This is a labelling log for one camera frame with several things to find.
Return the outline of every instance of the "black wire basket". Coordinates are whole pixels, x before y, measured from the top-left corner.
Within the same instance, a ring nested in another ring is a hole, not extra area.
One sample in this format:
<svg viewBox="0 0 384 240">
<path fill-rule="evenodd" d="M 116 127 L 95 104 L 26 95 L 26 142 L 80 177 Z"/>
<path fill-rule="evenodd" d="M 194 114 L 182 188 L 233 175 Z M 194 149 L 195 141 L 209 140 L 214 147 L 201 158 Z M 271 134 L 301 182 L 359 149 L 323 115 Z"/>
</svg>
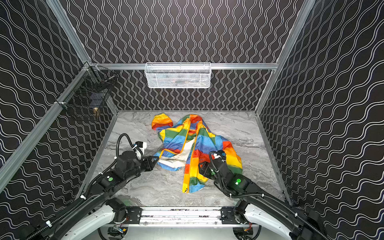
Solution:
<svg viewBox="0 0 384 240">
<path fill-rule="evenodd" d="M 117 78 L 117 73 L 112 70 L 90 67 L 64 103 L 61 103 L 67 116 L 76 121 L 98 121 L 104 114 L 106 101 Z"/>
</svg>

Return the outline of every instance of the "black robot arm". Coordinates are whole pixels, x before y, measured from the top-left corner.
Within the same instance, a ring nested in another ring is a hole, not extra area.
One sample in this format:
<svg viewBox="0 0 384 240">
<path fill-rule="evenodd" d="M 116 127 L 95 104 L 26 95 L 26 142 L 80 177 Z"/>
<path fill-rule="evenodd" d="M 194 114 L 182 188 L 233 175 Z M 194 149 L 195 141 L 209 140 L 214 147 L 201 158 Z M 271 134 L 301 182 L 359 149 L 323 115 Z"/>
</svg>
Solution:
<svg viewBox="0 0 384 240">
<path fill-rule="evenodd" d="M 270 195 L 244 175 L 232 173 L 227 166 L 223 151 L 212 151 L 209 153 L 209 158 L 209 163 L 200 163 L 199 173 L 214 180 L 215 186 L 227 197 L 240 200 L 234 209 L 239 223 L 251 222 L 247 219 L 245 209 L 253 204 L 286 226 L 293 240 L 328 239 L 317 212 L 314 210 L 304 212 L 292 207 Z"/>
</svg>

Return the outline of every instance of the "multicolored jacket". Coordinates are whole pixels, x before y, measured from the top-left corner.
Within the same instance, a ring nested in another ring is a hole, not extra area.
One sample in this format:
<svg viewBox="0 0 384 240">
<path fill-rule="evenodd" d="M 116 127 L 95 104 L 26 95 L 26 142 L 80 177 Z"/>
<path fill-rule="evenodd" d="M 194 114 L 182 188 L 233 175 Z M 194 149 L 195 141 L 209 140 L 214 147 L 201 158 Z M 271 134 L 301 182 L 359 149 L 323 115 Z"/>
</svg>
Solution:
<svg viewBox="0 0 384 240">
<path fill-rule="evenodd" d="M 233 173 L 242 172 L 241 158 L 231 142 L 211 133 L 198 115 L 187 115 L 173 125 L 172 120 L 161 113 L 153 118 L 152 129 L 158 132 L 164 144 L 164 149 L 155 154 L 160 157 L 158 164 L 171 171 L 185 166 L 183 192 L 196 192 L 204 187 L 208 178 L 199 174 L 199 163 L 210 161 L 210 151 L 223 150 L 229 169 Z"/>
</svg>

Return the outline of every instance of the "cable tie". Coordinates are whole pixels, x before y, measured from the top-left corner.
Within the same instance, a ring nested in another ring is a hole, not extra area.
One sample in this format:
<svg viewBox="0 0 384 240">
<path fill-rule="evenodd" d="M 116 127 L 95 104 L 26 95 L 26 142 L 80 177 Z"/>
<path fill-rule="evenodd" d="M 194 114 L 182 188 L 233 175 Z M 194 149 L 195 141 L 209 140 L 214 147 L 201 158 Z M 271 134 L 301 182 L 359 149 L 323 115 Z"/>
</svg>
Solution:
<svg viewBox="0 0 384 240">
<path fill-rule="evenodd" d="M 48 225 L 48 227 L 50 227 L 50 228 L 52 227 L 51 221 L 48 220 L 45 223 Z"/>
</svg>

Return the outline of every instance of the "white wire basket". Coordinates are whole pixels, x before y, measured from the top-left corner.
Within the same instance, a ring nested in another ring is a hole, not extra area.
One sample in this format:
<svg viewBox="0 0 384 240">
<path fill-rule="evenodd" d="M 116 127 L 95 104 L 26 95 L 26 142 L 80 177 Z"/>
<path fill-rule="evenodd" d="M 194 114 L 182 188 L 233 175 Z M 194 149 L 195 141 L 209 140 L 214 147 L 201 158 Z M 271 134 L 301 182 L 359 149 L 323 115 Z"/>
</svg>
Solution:
<svg viewBox="0 0 384 240">
<path fill-rule="evenodd" d="M 209 88 L 211 63 L 146 63 L 150 88 Z"/>
</svg>

